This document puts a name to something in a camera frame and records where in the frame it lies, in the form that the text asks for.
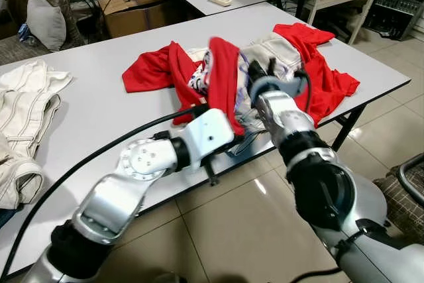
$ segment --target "cardboard box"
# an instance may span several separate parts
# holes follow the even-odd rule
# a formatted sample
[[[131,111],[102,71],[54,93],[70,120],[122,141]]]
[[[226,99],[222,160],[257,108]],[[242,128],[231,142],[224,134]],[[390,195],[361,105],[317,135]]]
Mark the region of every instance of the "cardboard box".
[[[169,0],[98,0],[112,38],[181,22]]]

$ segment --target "table leg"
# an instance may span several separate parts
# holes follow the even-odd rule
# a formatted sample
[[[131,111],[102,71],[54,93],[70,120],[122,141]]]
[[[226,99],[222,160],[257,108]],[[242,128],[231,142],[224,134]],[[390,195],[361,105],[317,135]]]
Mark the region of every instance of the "table leg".
[[[297,9],[296,9],[296,18],[300,19],[302,15],[303,6],[305,5],[306,0],[298,0],[297,1]]]
[[[340,130],[340,133],[337,135],[335,141],[333,142],[333,145],[331,145],[332,149],[334,149],[335,151],[338,151],[340,149],[343,142],[352,130],[353,125],[355,125],[356,121],[364,111],[365,107],[366,105],[359,106],[350,112],[348,118],[341,117],[339,120],[337,120],[342,125],[342,129]]]
[[[317,7],[313,6],[313,8],[311,9],[311,12],[309,14],[309,18],[307,19],[307,24],[309,24],[309,25],[313,24],[313,20],[315,19],[316,14],[317,14]]]
[[[279,10],[284,10],[282,0],[276,0],[276,6],[279,8]]]
[[[367,0],[365,6],[362,8],[362,14],[360,16],[358,24],[356,25],[355,29],[353,30],[352,36],[350,36],[350,40],[349,40],[349,43],[348,43],[349,45],[352,45],[353,42],[355,41],[356,36],[358,35],[360,28],[364,24],[365,18],[368,15],[368,12],[370,11],[370,8],[371,8],[373,2],[374,2],[374,0]]]

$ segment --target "electronic device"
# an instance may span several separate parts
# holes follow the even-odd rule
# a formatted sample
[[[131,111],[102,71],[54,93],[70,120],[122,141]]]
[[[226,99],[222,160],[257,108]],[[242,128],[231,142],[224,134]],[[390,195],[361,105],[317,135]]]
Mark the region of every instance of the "electronic device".
[[[364,27],[384,38],[403,40],[424,11],[424,0],[374,0]]]
[[[221,5],[224,7],[228,7],[233,2],[232,0],[209,0],[209,1],[212,1],[213,3],[217,3],[218,5]]]
[[[302,93],[303,79],[281,82],[272,75],[271,65],[265,72],[256,61],[250,64],[247,90],[287,167],[299,215],[352,282],[424,282],[424,246],[403,243],[386,233],[387,205],[370,181],[373,176],[358,176],[339,160],[293,99]],[[175,137],[161,132],[130,143],[116,170],[93,187],[71,220],[55,228],[51,245],[23,283],[94,282],[151,185],[188,166],[198,168],[202,158],[233,137],[226,115],[210,109],[198,113]]]

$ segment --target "red cloth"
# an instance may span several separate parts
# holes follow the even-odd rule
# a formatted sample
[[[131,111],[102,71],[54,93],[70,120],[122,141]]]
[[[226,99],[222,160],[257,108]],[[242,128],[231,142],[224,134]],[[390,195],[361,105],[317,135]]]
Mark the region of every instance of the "red cloth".
[[[359,81],[337,70],[331,70],[317,46],[334,38],[334,34],[309,28],[301,23],[276,25],[274,32],[286,38],[299,51],[312,84],[312,98],[308,113],[315,126],[330,115],[346,96],[351,96],[360,84]],[[307,92],[295,98],[297,106],[305,109]]]
[[[234,106],[237,93],[237,61],[239,48],[221,39],[212,38],[209,50],[213,61],[206,100],[211,108],[222,110],[228,117],[236,135],[244,129],[235,119]],[[188,87],[188,81],[201,62],[193,62],[182,47],[171,42],[156,52],[141,54],[138,60],[122,75],[127,92],[154,91],[175,86],[181,109],[200,105],[205,97]],[[174,124],[188,123],[191,115],[174,119]]]

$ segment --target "clothing pile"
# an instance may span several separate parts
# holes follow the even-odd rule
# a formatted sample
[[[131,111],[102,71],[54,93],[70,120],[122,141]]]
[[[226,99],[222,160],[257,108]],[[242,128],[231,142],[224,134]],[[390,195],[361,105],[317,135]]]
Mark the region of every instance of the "clothing pile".
[[[127,92],[152,91],[175,86],[181,110],[208,103],[228,117],[235,135],[251,140],[251,134],[264,127],[250,108],[246,91],[248,66],[256,60],[267,70],[271,58],[276,59],[274,73],[288,82],[298,70],[311,78],[311,101],[308,113],[318,125],[333,112],[346,96],[351,96],[360,82],[348,74],[328,67],[317,46],[334,38],[332,33],[306,25],[276,25],[272,33],[246,48],[237,48],[221,38],[212,38],[208,48],[185,51],[171,42],[159,51],[141,54],[123,74]],[[307,92],[295,99],[305,109]],[[174,119],[174,124],[188,123],[190,115]]]
[[[0,227],[42,189],[33,156],[60,106],[57,93],[71,80],[42,60],[0,77]]]

